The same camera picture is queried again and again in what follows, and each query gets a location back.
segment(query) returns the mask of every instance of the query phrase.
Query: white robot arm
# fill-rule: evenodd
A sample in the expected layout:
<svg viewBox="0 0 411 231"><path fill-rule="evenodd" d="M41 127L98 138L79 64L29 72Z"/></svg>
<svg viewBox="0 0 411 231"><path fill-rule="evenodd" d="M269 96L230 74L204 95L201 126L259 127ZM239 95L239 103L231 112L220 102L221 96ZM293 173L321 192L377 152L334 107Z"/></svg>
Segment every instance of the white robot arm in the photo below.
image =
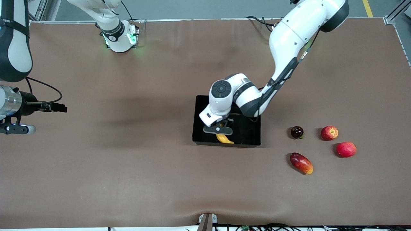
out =
<svg viewBox="0 0 411 231"><path fill-rule="evenodd" d="M269 45L275 62L275 72L265 87L258 88L244 75L233 74L214 82L209 92L209 104L200 113L206 125L204 132L231 135L231 129L221 129L220 121L228 118L234 102L244 116L261 115L271 99L290 78L299 60L298 52L317 30L329 32L347 18L347 0L291 0L291 10L271 32Z"/></svg>
<svg viewBox="0 0 411 231"><path fill-rule="evenodd" d="M29 37L27 1L0 0L0 81L19 82L31 72ZM33 125L23 125L20 121L22 116L35 111L67 112L67 107L55 101L38 101L31 93L0 85L0 133L34 133Z"/></svg>
<svg viewBox="0 0 411 231"><path fill-rule="evenodd" d="M126 52L137 46L139 28L120 20L113 8L120 0L67 0L92 17L103 32L107 45L115 52Z"/></svg>

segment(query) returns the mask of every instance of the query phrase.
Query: black box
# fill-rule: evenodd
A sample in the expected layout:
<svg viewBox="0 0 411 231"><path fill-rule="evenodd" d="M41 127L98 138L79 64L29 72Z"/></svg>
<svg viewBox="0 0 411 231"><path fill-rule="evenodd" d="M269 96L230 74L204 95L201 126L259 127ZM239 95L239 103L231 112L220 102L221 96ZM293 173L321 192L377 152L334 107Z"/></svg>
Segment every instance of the black box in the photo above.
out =
<svg viewBox="0 0 411 231"><path fill-rule="evenodd" d="M202 112L208 105L208 95L197 95L196 108L194 112L194 125L192 140L198 145L213 145L239 148L254 148L261 145L261 117L248 118L242 115L240 108L233 103L231 107L230 119L234 123L229 123L227 126L233 130L233 134L227 138L234 142L234 144L220 143L215 134L205 133L203 131L204 123L200 119L200 112Z"/></svg>

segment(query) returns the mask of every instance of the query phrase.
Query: yellow banana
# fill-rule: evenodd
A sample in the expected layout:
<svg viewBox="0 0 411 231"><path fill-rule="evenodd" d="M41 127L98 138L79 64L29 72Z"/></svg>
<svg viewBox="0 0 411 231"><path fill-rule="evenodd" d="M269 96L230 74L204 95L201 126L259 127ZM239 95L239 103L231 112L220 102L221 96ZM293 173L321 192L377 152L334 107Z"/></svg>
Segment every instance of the yellow banana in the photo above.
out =
<svg viewBox="0 0 411 231"><path fill-rule="evenodd" d="M226 135L223 134L216 134L218 141L220 141L221 143L234 143L232 141L230 141Z"/></svg>

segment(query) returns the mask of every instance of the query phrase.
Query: apple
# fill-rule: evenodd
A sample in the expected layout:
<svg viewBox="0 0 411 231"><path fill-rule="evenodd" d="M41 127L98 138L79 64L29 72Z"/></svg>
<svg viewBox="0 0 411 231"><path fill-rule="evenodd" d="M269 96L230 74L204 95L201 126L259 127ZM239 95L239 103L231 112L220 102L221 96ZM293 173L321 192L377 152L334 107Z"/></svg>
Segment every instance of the apple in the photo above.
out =
<svg viewBox="0 0 411 231"><path fill-rule="evenodd" d="M314 171L314 167L311 162L300 153L292 153L290 156L290 161L294 167L298 168L305 174L311 174Z"/></svg>
<svg viewBox="0 0 411 231"><path fill-rule="evenodd" d="M337 145L337 152L341 157L352 157L357 153L357 147L351 142L342 142Z"/></svg>
<svg viewBox="0 0 411 231"><path fill-rule="evenodd" d="M337 136L338 136L338 130L334 126L326 126L325 128L321 130L321 137L326 141L333 140L337 138Z"/></svg>

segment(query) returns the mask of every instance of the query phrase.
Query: cable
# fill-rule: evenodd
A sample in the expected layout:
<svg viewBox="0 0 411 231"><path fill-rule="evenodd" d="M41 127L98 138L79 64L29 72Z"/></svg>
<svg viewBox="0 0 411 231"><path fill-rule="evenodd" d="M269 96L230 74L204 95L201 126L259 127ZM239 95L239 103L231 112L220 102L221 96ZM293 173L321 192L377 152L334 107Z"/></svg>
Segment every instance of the cable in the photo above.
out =
<svg viewBox="0 0 411 231"><path fill-rule="evenodd" d="M259 23L265 24L263 21L261 21L260 19L254 17L254 16L248 16L247 18L248 18L248 19L252 18L252 19L257 20ZM274 23L274 24L267 23L267 25L270 25L270 26L274 26L274 27L275 27L275 23Z"/></svg>
<svg viewBox="0 0 411 231"><path fill-rule="evenodd" d="M348 227L328 226L328 227L333 228L333 229L330 229L330 231L363 231L364 229L370 228L372 226L365 226L363 228L356 228L356 227L353 227L353 226L348 226ZM391 231L395 231L392 227L389 227L389 226L379 226L379 228L381 228L381 227L385 227L385 228L388 228Z"/></svg>
<svg viewBox="0 0 411 231"><path fill-rule="evenodd" d="M146 20L144 20L144 22L143 22L143 26L139 29L139 34L141 34L141 33L143 33L144 32L144 29L145 29L145 24L147 23L147 19Z"/></svg>
<svg viewBox="0 0 411 231"><path fill-rule="evenodd" d="M280 80L280 81L275 81L272 85L271 85L271 87L273 87L275 84L278 84L278 83L280 83L280 82L283 82L283 81L286 81L287 79L289 79L289 78L291 78L291 75L290 76L288 76L288 78L286 78L286 79L282 79L282 80ZM257 111L257 119L256 120L252 120L251 118L248 118L251 122L253 122L253 123L255 123L255 122L257 122L258 121L258 118L259 118L259 115L260 115L260 107L261 107L261 102L263 101L263 96L264 96L264 94L262 94L261 95L261 97L260 97L260 100L258 101L258 111ZM298 228L295 228L295 227L291 227L291 226L286 226L286 227L289 227L289 228L291 228L293 231L294 231L294 229L296 229L296 230L298 230L298 231L301 231L301 230L299 230Z"/></svg>
<svg viewBox="0 0 411 231"><path fill-rule="evenodd" d="M31 88L30 81L28 80L27 77L26 77L25 79L26 79L26 81L27 81L28 88L30 89L30 94L33 94L33 89Z"/></svg>
<svg viewBox="0 0 411 231"><path fill-rule="evenodd" d="M317 39L318 34L320 33L320 30L317 31L317 33L314 36L314 39L312 40L312 43L310 44L310 46L307 48L307 50L302 54L302 56L300 57L300 60L298 61L298 63L302 62L302 60L305 58L305 56L308 54L308 52L311 50L312 45L314 45L315 40Z"/></svg>
<svg viewBox="0 0 411 231"><path fill-rule="evenodd" d="M102 0L102 1L103 1L103 3L107 6L107 8L108 8L113 14L119 15L119 14L117 14L116 12L114 12L114 10L113 10L112 8L109 7L109 5L106 3L106 1L104 1L104 0Z"/></svg>
<svg viewBox="0 0 411 231"><path fill-rule="evenodd" d="M130 16L130 19L129 19L129 20L135 20L135 19L133 19L133 17L131 17L130 11L128 11L128 9L127 9L126 5L124 4L124 2L123 2L123 1L120 1L120 2L121 2L121 4L123 4L124 8L126 8L127 13L128 13L129 16Z"/></svg>
<svg viewBox="0 0 411 231"><path fill-rule="evenodd" d="M264 25L266 26L266 28L267 28L270 32L272 32L272 29L270 29L270 28L268 27L267 22L266 22L266 20L264 19L264 17L262 17L261 19L263 20Z"/></svg>
<svg viewBox="0 0 411 231"><path fill-rule="evenodd" d="M49 85L49 84L47 84L47 83L43 83L43 82L41 82L41 81L39 81L39 80L30 78L30 77L26 77L26 79L30 79L30 80L33 80L34 82L38 82L38 83L41 83L41 84L43 84L43 85L46 85L46 86L48 86L49 88L55 90L55 91L60 95L60 97L59 97L58 99L53 100L53 101L44 102L45 104L55 103L55 102L60 101L60 100L63 98L63 94L62 94L57 88L55 88L55 87L53 87L53 86L51 86L51 85Z"/></svg>

